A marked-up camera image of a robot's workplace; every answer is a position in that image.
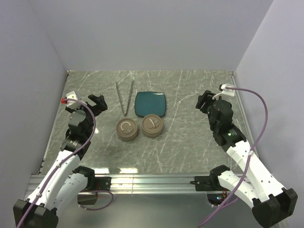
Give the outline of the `beige lid with handle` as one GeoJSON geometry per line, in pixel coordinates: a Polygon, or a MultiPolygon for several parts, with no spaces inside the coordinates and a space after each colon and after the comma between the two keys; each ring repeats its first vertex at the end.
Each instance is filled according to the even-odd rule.
{"type": "Polygon", "coordinates": [[[155,114],[150,114],[145,116],[142,119],[142,129],[144,129],[147,132],[158,132],[162,131],[164,127],[162,119],[155,115],[155,114]]]}

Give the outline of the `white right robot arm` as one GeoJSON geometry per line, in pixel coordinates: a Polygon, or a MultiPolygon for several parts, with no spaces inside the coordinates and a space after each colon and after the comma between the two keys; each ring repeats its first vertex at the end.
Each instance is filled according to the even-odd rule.
{"type": "Polygon", "coordinates": [[[199,95],[196,104],[196,108],[207,115],[215,142],[243,171],[241,177],[225,165],[210,171],[210,186],[215,190],[230,191],[216,211],[230,206],[229,199],[235,195],[251,208],[260,226],[270,228],[293,214],[298,195],[270,173],[255,154],[254,146],[233,124],[232,105],[222,99],[224,93],[225,90],[219,94],[206,90],[199,95]]]}

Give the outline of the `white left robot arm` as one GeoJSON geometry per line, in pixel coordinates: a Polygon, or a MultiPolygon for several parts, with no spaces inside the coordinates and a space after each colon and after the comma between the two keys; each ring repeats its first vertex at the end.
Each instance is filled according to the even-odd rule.
{"type": "Polygon", "coordinates": [[[95,133],[95,118],[107,110],[104,96],[89,95],[83,102],[75,92],[61,99],[70,113],[68,129],[52,167],[25,200],[17,200],[13,213],[18,228],[55,228],[59,212],[81,191],[100,192],[95,171],[80,166],[95,133]]]}

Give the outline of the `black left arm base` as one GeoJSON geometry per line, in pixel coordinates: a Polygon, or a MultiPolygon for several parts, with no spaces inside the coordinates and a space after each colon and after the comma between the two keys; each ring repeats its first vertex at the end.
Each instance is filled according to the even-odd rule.
{"type": "Polygon", "coordinates": [[[111,187],[112,178],[109,176],[105,177],[85,177],[85,187],[80,191],[94,191],[94,190],[105,190],[109,191],[111,187]]]}

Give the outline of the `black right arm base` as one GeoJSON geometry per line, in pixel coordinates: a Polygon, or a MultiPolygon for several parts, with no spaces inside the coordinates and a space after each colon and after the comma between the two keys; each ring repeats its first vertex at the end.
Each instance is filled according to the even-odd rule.
{"type": "Polygon", "coordinates": [[[195,191],[221,191],[223,188],[220,186],[219,181],[209,176],[195,176],[190,184],[195,185],[195,191]]]}

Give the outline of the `metal food tongs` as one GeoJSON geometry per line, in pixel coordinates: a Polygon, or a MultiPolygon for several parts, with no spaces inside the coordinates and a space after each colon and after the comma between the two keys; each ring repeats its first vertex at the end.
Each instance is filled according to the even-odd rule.
{"type": "Polygon", "coordinates": [[[117,95],[118,95],[118,99],[119,99],[119,103],[120,103],[120,106],[121,106],[123,116],[127,116],[128,111],[129,111],[130,102],[131,102],[132,93],[133,93],[133,85],[134,85],[134,77],[132,77],[132,79],[131,79],[128,101],[127,101],[127,107],[124,108],[123,98],[122,98],[122,95],[121,95],[120,90],[119,90],[119,84],[118,84],[117,81],[115,82],[115,88],[116,88],[116,91],[117,91],[117,95]]]}

